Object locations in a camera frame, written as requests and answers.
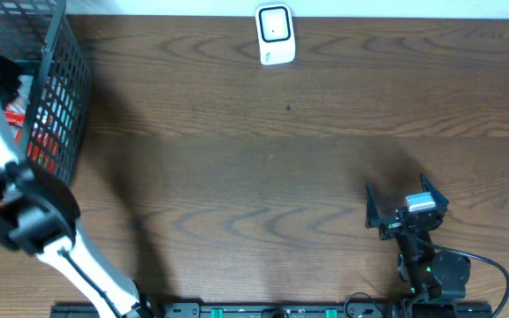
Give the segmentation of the orange-red snack bag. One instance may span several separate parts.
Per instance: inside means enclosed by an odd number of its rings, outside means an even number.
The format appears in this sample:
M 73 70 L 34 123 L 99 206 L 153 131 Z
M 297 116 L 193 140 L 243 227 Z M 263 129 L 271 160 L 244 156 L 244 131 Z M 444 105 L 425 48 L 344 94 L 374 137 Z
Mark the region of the orange-red snack bag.
M 11 128 L 11 134 L 26 157 L 41 165 L 52 174 L 58 171 L 61 152 L 56 119 L 41 107 L 37 108 L 34 120 L 27 122 L 27 108 L 19 102 L 12 102 L 4 109 L 4 117 Z

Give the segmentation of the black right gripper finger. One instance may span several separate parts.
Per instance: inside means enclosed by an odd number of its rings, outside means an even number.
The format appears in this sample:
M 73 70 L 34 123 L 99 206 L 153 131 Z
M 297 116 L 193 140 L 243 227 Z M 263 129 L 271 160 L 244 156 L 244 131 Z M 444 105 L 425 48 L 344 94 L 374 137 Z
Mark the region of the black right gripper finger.
M 376 201 L 374 198 L 374 194 L 372 192 L 372 188 L 370 185 L 366 185 L 366 222 L 365 227 L 376 228 L 380 223 L 380 217 L 376 205 Z
M 433 201 L 436 203 L 437 207 L 447 207 L 449 204 L 449 201 L 446 197 L 444 197 L 437 188 L 429 181 L 427 175 L 425 173 L 422 173 L 420 175 L 420 181 L 422 185 L 422 190 L 426 193 L 429 193 L 433 199 Z

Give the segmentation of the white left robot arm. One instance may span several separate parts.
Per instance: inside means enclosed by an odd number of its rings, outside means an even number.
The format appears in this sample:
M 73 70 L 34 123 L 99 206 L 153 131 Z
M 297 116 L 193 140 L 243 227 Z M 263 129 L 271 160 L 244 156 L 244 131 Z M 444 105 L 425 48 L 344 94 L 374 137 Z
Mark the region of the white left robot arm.
M 20 72 L 0 56 L 0 82 Z M 161 317 L 137 284 L 114 268 L 83 229 L 68 185 L 31 162 L 0 100 L 0 244 L 35 256 L 65 276 L 101 317 Z

